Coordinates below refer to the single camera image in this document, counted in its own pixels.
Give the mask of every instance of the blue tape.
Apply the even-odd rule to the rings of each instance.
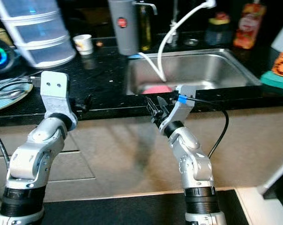
[[[139,59],[139,58],[141,58],[141,56],[139,54],[128,56],[128,59]]]
[[[183,103],[183,104],[186,104],[187,98],[186,98],[186,96],[179,95],[178,101],[181,102],[181,103]]]

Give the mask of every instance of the sink basin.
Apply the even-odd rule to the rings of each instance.
[[[148,54],[157,65],[157,54]],[[127,95],[141,94],[158,85],[175,89],[185,84],[198,90],[261,85],[250,71],[226,49],[163,53],[162,65],[167,82],[162,82],[144,58],[130,59]]]

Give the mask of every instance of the water filter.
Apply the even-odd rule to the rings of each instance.
[[[134,55],[139,52],[138,23],[136,5],[145,5],[153,8],[150,3],[135,2],[134,0],[108,0],[112,16],[112,23],[117,38],[119,53],[122,55]]]

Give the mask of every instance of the cabinet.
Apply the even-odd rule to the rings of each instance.
[[[11,156],[17,147],[24,144],[28,134],[36,127],[36,125],[0,127],[0,137],[5,145],[8,154]],[[72,137],[69,135],[65,140],[63,151],[78,150]]]
[[[260,185],[283,162],[283,107],[228,113],[228,131],[211,159],[216,187]],[[192,113],[185,125],[208,153],[223,129],[224,117],[221,112]],[[17,128],[6,132],[6,140],[11,140],[9,135],[16,139],[16,133],[25,140],[23,135],[31,131],[20,133]],[[69,138],[64,150],[75,148],[72,157],[79,159],[59,154],[51,168],[46,202],[182,191],[177,161],[150,117],[80,121]],[[3,171],[0,157],[0,187]]]

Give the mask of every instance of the green sponge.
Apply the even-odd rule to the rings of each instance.
[[[261,82],[269,86],[283,89],[283,76],[274,74],[272,71],[264,73],[261,78]]]

